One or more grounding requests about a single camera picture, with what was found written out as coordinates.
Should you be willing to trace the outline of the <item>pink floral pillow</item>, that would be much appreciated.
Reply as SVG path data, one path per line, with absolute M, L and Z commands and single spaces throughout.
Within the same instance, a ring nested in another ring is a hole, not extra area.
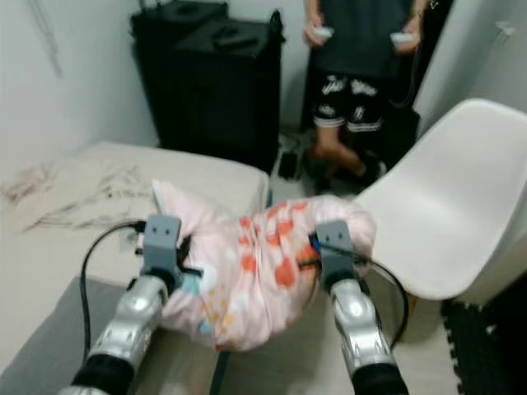
M 319 223 L 346 221 L 352 249 L 370 255 L 376 223 L 364 207 L 332 195 L 283 201 L 234 216 L 206 198 L 159 180 L 158 213 L 193 235 L 190 263 L 161 313 L 161 328 L 219 351 L 245 352 L 286 331 L 319 292 L 319 255 L 309 237 Z

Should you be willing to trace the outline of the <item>white plastic shell chair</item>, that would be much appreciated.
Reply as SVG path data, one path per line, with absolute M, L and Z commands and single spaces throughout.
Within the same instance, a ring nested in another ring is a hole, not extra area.
M 527 273 L 527 113 L 460 102 L 357 203 L 409 294 L 489 304 Z

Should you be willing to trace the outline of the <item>bed with white sheet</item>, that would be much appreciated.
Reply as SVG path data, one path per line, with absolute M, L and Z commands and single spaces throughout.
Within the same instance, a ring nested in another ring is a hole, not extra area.
M 161 148 L 103 142 L 23 170 L 4 188 L 0 239 L 0 380 L 78 277 L 127 290 L 142 270 L 129 221 L 156 210 L 170 182 L 234 216 L 263 210 L 263 170 Z

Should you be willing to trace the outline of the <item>grey flat fabric pad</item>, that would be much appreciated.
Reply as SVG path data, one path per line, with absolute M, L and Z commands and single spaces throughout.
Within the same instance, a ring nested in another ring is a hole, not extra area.
M 153 330 L 125 316 L 153 285 L 127 293 L 78 277 L 4 370 L 0 395 L 127 395 Z

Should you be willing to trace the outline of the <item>person in patterned black shorts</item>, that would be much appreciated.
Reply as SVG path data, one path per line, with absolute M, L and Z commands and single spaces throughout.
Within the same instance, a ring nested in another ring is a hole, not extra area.
M 314 189 L 327 193 L 338 173 L 368 187 L 385 173 L 385 165 L 371 151 L 355 150 L 354 138 L 383 124 L 385 83 L 398 75 L 400 57 L 417 52 L 428 0 L 304 1 L 305 41 L 324 78 L 313 109 L 311 159 L 324 167 Z M 319 26 L 330 27 L 333 36 L 319 41 L 311 34 Z M 390 35 L 396 31 L 417 38 L 394 46 Z

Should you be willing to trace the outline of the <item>black foam floor mat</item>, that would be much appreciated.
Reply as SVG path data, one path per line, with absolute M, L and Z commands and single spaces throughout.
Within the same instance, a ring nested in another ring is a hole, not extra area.
M 441 305 L 459 395 L 527 395 L 527 274 L 485 305 Z

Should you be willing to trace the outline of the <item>white door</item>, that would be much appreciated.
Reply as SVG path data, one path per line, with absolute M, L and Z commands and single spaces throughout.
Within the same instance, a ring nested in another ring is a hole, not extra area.
M 527 0 L 451 0 L 414 109 L 418 135 L 467 99 L 527 113 Z

